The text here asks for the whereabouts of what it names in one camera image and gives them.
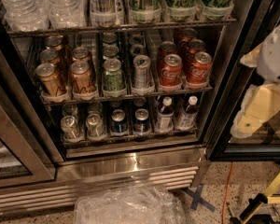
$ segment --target orange cord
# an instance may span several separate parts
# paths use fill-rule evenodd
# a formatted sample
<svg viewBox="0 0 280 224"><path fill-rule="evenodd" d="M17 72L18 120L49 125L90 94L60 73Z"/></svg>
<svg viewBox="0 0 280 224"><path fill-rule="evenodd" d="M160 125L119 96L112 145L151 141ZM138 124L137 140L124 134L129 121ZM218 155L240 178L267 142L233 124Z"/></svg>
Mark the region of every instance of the orange cord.
<svg viewBox="0 0 280 224"><path fill-rule="evenodd" d="M226 185L226 190L225 190L225 198L224 198L223 209L222 209L222 224L225 224L225 212L226 212L228 191L229 191L229 188L230 188L232 172L233 172L233 162L231 163L230 174L228 175L228 180L227 180L227 185Z"/></svg>

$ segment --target soda bottle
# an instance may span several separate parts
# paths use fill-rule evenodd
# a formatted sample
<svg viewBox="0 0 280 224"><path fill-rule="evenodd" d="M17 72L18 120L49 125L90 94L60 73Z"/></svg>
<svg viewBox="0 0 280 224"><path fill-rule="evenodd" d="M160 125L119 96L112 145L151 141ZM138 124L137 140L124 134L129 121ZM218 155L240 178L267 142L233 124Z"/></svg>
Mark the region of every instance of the soda bottle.
<svg viewBox="0 0 280 224"><path fill-rule="evenodd" d="M176 126L178 128L191 128L194 126L198 112L197 97L190 96L189 99L180 106Z"/></svg>
<svg viewBox="0 0 280 224"><path fill-rule="evenodd" d="M172 99L164 97L162 102L158 105L158 115L156 127L159 130L167 130L172 121L174 109L172 107Z"/></svg>

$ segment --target speckled floor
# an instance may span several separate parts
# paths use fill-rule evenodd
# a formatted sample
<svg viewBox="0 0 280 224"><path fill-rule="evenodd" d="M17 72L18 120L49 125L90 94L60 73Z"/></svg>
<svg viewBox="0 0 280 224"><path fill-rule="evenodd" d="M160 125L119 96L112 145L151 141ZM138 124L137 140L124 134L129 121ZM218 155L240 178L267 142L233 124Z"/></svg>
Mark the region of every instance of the speckled floor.
<svg viewBox="0 0 280 224"><path fill-rule="evenodd" d="M182 201L187 224L222 223L222 206L230 168L230 162L213 162L199 189L190 189L190 195L184 190L174 192ZM254 198L259 192L265 190L279 172L280 165L274 162L235 162L228 198L233 213L236 216L240 215L247 206L248 199ZM73 210L74 207L71 206L29 215L3 217L0 218L0 223L70 224L73 223ZM274 220L280 220L280 204L265 205L260 212L272 215ZM226 223L230 223L230 216L229 210L226 210Z"/></svg>

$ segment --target refrigerator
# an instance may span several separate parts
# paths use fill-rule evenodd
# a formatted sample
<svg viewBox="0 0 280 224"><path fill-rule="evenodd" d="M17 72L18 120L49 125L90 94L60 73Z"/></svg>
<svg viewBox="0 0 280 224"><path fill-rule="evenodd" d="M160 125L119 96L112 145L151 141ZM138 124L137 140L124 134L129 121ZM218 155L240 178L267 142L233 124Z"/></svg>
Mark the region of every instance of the refrigerator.
<svg viewBox="0 0 280 224"><path fill-rule="evenodd" d="M0 216L73 205L80 196L130 185L197 187L211 161L280 161L277 137L262 133L268 144L256 144L230 135L247 85L252 80L259 82L257 85L262 82L252 78L257 75L255 69L241 66L239 60L280 22L280 0L232 0L232 13L224 20L173 22L162 17L152 23L131 21L126 1L119 3L119 14L124 13L124 18L119 16L121 24L112 27L89 25L94 23L88 18L88 26L30 32L12 31L0 3ZM143 35L154 67L160 43L173 40L176 28L194 28L205 42L206 51L213 57L209 82L198 90L182 86L164 93L152 69L153 91L135 94L128 62L129 35ZM122 60L127 65L126 93L116 98L104 96L102 89L101 37L106 32L118 35ZM68 37L70 50L79 46L91 50L98 77L98 94L91 101L103 104L106 137L102 140L87 139L85 134L76 142L64 139L63 106L77 105L85 118L90 100L70 97L50 102L35 80L44 39L55 35ZM172 97L175 105L186 95L198 97L193 128L155 132L154 100L164 94ZM151 118L151 132L141 136L133 132L132 118L132 101L140 96L147 99ZM109 102L114 101L125 104L128 130L124 136L110 135Z"/></svg>

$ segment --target robotic hand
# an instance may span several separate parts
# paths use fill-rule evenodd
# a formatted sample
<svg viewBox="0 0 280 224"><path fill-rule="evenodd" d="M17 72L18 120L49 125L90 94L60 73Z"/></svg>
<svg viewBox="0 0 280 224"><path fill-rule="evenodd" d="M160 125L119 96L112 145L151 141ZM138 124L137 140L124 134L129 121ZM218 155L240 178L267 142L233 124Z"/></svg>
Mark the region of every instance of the robotic hand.
<svg viewBox="0 0 280 224"><path fill-rule="evenodd" d="M231 127L232 136L247 138L280 111L280 24L240 62L265 79L247 90Z"/></svg>

